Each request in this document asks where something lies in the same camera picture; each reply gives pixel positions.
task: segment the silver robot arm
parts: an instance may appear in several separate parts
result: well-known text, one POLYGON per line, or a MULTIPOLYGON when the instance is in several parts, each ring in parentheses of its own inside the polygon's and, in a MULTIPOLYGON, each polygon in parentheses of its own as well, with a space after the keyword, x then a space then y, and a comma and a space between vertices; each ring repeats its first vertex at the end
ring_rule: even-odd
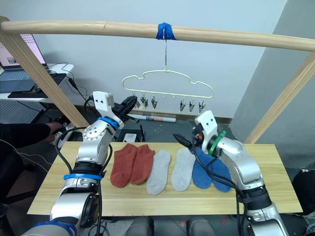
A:
POLYGON ((247 153, 243 143, 218 135, 217 123, 211 111, 195 118, 192 144, 181 135, 174 135, 179 143, 188 147, 201 147, 215 155, 229 168, 232 181, 242 192, 238 200, 246 206, 245 214, 251 222, 250 236, 288 236, 276 205, 270 200, 257 162, 247 153))
POLYGON ((101 117, 83 131, 75 166, 63 177, 65 183, 51 209, 50 221, 37 224, 23 236, 76 236, 96 222, 98 185, 104 175, 108 146, 116 131, 130 119, 127 114, 137 97, 115 104, 113 95, 96 91, 93 98, 101 117))

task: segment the blue tape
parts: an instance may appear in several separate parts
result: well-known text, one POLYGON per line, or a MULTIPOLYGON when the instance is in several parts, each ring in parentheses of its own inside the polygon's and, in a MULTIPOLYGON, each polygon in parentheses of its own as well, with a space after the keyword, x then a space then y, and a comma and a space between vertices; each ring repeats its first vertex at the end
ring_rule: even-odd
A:
POLYGON ((177 40, 173 34, 172 26, 168 23, 163 22, 162 24, 158 25, 157 28, 157 36, 156 39, 172 39, 172 40, 177 40))
POLYGON ((115 122, 115 121, 112 121, 111 119, 109 119, 109 118, 106 118, 106 117, 100 117, 100 118, 98 118, 98 119, 100 119, 100 120, 102 120, 102 121, 105 121, 105 122, 107 122, 107 123, 109 123, 115 130, 117 130, 118 128, 119 128, 119 125, 118 125, 118 123, 117 122, 115 122))
POLYGON ((77 177, 82 177, 82 178, 92 178, 96 180, 101 180, 102 176, 96 176, 96 175, 90 175, 90 174, 70 174, 70 175, 64 175, 63 179, 67 180, 69 178, 77 178, 77 177))
POLYGON ((56 226, 59 226, 59 227, 65 229, 68 232, 69 236, 77 236, 77 228, 75 227, 74 224, 61 223, 61 222, 58 222, 57 220, 52 220, 52 221, 46 221, 46 222, 39 222, 33 228, 38 227, 38 226, 42 226, 42 225, 56 225, 56 226))

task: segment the monitor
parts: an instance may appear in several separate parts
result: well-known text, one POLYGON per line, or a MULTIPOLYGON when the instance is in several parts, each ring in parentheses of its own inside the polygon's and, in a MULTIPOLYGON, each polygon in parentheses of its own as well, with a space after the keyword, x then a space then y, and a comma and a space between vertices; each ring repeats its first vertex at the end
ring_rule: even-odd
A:
MULTIPOLYGON (((33 38, 32 34, 21 34, 21 37, 24 39, 28 47, 37 57, 37 59, 42 63, 43 66, 47 68, 47 64, 33 38)), ((5 48, 5 46, 0 42, 0 66, 4 70, 17 70, 22 69, 20 64, 16 59, 11 55, 11 53, 5 48)))

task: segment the wooden beam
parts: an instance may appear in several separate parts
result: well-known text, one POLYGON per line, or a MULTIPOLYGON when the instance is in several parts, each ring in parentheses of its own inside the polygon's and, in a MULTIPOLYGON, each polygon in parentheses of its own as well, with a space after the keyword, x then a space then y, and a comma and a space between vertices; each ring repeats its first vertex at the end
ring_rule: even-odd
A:
POLYGON ((288 85, 281 92, 274 104, 245 140, 247 144, 254 144, 266 132, 269 126, 278 118, 281 112, 295 98, 303 86, 315 73, 315 53, 310 53, 288 85))
MULTIPOLYGON (((0 17, 1 23, 5 21, 8 21, 6 17, 0 17)), ((44 93, 75 126, 81 127, 89 125, 53 78, 48 74, 19 34, 7 34, 0 28, 0 42, 4 44, 6 49, 31 76, 35 83, 39 85, 44 93)))
MULTIPOLYGON (((158 25, 104 21, 16 21, 3 22, 6 33, 93 34, 155 38, 158 25)), ((173 26, 177 40, 286 48, 315 52, 315 39, 292 36, 173 26)))

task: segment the wooden tabletop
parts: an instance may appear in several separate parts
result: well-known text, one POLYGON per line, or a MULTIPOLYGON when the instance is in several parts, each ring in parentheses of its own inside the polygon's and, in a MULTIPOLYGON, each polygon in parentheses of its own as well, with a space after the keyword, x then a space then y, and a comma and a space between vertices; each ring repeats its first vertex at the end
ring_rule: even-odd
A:
MULTIPOLYGON (((66 142, 61 150, 65 158, 74 166, 75 158, 81 142, 66 142)), ((114 151, 120 150, 126 143, 111 143, 114 151)), ((148 144, 151 150, 159 152, 164 149, 171 153, 166 188, 159 195, 150 195, 146 191, 146 183, 128 184, 124 188, 116 188, 110 182, 110 173, 114 157, 110 160, 105 178, 101 182, 102 215, 195 215, 195 214, 235 214, 235 191, 228 193, 218 191, 213 184, 208 189, 199 189, 191 181, 184 192, 173 189, 171 176, 176 161, 176 153, 183 148, 178 143, 134 143, 135 146, 148 144)), ((292 184, 274 145, 246 144, 249 154, 257 161, 264 177, 271 200, 275 202, 280 213, 302 212, 292 184)), ((47 174, 28 214, 49 215, 63 184, 63 175, 68 169, 57 157, 47 174)))

